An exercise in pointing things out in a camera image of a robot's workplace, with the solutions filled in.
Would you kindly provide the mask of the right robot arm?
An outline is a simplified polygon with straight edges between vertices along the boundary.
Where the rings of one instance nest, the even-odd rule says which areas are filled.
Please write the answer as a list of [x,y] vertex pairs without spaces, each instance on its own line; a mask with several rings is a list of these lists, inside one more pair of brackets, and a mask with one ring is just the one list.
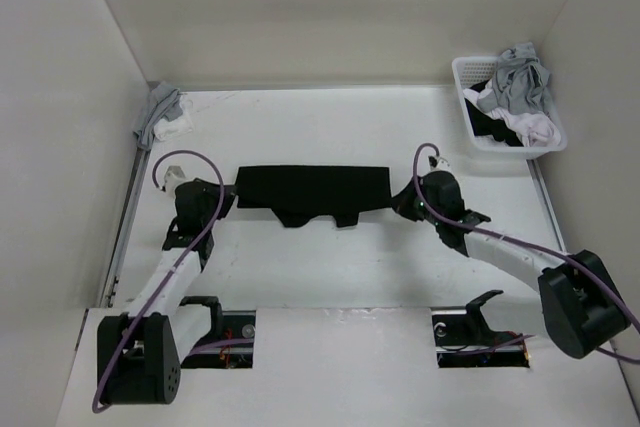
[[529,286],[540,297],[542,335],[560,351],[582,359],[593,351],[631,364],[601,346],[639,326],[602,260],[593,252],[556,252],[483,228],[491,218],[468,209],[453,174],[435,170],[415,176],[391,198],[392,209],[411,221],[427,221],[441,242],[461,255],[491,264]]

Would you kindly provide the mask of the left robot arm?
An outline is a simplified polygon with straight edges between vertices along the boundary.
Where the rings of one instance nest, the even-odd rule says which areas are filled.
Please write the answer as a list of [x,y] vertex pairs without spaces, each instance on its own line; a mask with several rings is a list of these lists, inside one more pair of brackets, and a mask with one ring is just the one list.
[[194,179],[178,183],[173,195],[176,215],[153,275],[122,313],[104,317],[98,326],[95,412],[172,403],[181,364],[192,349],[223,337],[217,297],[187,291],[211,257],[212,222],[228,214],[236,189]]

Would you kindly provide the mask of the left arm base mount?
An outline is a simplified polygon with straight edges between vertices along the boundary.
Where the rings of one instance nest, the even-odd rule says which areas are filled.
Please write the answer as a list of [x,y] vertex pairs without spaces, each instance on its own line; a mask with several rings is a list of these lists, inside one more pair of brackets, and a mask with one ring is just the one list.
[[183,369],[250,369],[253,367],[257,313],[225,310],[215,296],[187,296],[181,307],[206,309],[210,328],[183,360]]

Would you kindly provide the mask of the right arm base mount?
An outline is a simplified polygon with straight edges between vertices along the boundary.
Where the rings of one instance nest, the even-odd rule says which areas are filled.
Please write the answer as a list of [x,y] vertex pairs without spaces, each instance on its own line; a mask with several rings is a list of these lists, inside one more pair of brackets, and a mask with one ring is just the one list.
[[482,308],[502,290],[490,290],[464,306],[431,312],[439,368],[529,368],[527,336],[492,329]]

